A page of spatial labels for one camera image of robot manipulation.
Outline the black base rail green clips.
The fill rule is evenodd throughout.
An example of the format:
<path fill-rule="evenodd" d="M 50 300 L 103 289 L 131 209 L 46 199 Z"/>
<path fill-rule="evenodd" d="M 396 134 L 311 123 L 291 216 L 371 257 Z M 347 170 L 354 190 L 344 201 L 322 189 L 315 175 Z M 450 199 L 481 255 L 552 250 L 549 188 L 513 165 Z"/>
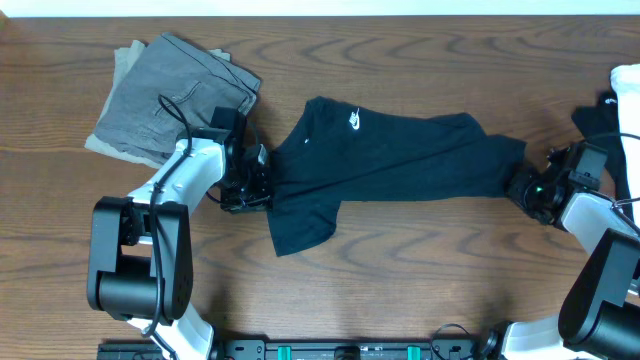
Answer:
<path fill-rule="evenodd" d="M 497 359 L 501 335 L 492 329 L 485 340 L 461 326 L 446 324 L 425 341 L 358 342 L 259 339 L 220 341 L 169 340 L 154 336 L 149 342 L 106 342 L 97 348 L 97 360 L 210 359 L 210 360 L 428 360 Z"/>

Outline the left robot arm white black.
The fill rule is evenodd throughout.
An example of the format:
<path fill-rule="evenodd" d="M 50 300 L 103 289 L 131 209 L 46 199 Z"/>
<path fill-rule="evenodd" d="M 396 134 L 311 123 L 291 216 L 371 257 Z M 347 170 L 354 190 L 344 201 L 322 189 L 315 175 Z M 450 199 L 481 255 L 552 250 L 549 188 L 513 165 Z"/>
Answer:
<path fill-rule="evenodd" d="M 244 147 L 233 130 L 186 131 L 173 154 L 125 197 L 93 210 L 87 299 L 142 333 L 142 343 L 107 343 L 100 359 L 223 359 L 213 325 L 191 303 L 190 217 L 212 188 L 230 213 L 262 210 L 270 200 L 268 152 Z"/>

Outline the folded grey shorts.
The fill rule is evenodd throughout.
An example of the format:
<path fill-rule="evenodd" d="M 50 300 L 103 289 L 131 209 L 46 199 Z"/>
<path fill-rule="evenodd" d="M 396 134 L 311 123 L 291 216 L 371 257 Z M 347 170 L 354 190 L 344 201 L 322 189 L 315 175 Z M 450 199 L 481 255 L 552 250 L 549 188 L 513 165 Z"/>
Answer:
<path fill-rule="evenodd" d="M 171 156 L 184 125 L 160 105 L 164 95 L 192 127 L 208 126 L 217 107 L 248 114 L 259 78 L 233 63 L 163 33 L 146 46 L 112 90 L 93 136 L 109 150 L 151 167 Z"/>

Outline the folded beige garment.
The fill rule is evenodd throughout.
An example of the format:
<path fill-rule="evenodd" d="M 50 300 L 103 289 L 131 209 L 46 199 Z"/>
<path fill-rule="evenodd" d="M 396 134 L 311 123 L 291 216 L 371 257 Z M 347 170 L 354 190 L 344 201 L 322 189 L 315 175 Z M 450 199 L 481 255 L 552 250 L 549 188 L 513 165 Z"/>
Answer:
<path fill-rule="evenodd" d="M 251 108 L 254 106 L 257 100 L 256 91 L 259 89 L 261 83 L 260 80 L 255 78 L 249 72 L 246 72 L 241 67 L 234 65 L 231 62 L 231 55 L 222 49 L 213 49 L 213 50 L 200 50 L 196 48 L 194 45 L 188 44 L 186 41 L 183 41 L 183 48 L 187 49 L 187 52 L 191 55 L 194 55 L 196 51 L 201 53 L 207 53 L 210 57 L 214 58 L 216 61 L 219 61 L 221 65 L 228 67 L 229 77 L 234 78 L 235 81 L 233 85 L 239 85 L 242 80 L 251 80 L 253 85 L 256 85 L 256 88 L 247 87 L 246 85 L 242 85 L 241 89 L 246 90 L 246 94 L 240 101 L 239 109 L 247 114 Z M 124 80 L 126 75 L 129 73 L 133 65 L 138 61 L 139 57 L 142 55 L 143 51 L 146 49 L 146 46 L 138 40 L 134 40 L 130 47 L 128 48 L 119 48 L 114 51 L 114 59 L 115 59 L 115 67 L 114 67 L 114 76 L 113 76 L 113 86 L 112 89 L 105 101 L 103 106 L 100 118 L 98 119 L 97 124 L 103 119 L 104 115 L 107 113 L 111 99 L 119 86 L 119 84 Z M 108 142 L 104 142 L 99 139 L 97 136 L 97 130 L 86 139 L 85 148 L 96 153 L 106 155 L 112 158 L 116 158 L 119 160 L 124 160 L 131 163 L 136 164 L 144 164 L 151 168 L 160 168 L 162 166 L 163 161 L 159 161 L 159 158 L 156 158 L 151 150 L 146 150 L 144 154 L 136 155 L 131 152 L 121 151 L 116 149 L 112 144 Z"/>

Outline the black t-shirt white logo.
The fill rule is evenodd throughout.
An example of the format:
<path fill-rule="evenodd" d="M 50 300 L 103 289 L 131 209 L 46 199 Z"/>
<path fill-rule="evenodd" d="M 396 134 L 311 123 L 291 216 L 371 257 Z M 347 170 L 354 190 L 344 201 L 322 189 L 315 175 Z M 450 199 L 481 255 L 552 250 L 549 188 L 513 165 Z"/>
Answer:
<path fill-rule="evenodd" d="M 526 144 L 469 114 L 429 119 L 316 97 L 272 153 L 268 225 L 279 256 L 327 241 L 343 202 L 501 197 Z"/>

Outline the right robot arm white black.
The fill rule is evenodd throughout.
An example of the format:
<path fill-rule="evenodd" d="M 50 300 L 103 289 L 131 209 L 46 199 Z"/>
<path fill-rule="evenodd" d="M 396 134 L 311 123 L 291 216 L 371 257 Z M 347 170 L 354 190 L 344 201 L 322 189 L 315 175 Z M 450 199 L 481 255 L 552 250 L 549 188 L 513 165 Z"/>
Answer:
<path fill-rule="evenodd" d="M 524 168 L 507 195 L 530 217 L 573 235 L 589 258 L 560 312 L 491 332 L 486 359 L 636 359 L 639 308 L 627 295 L 639 271 L 639 229 L 599 194 L 592 165 Z"/>

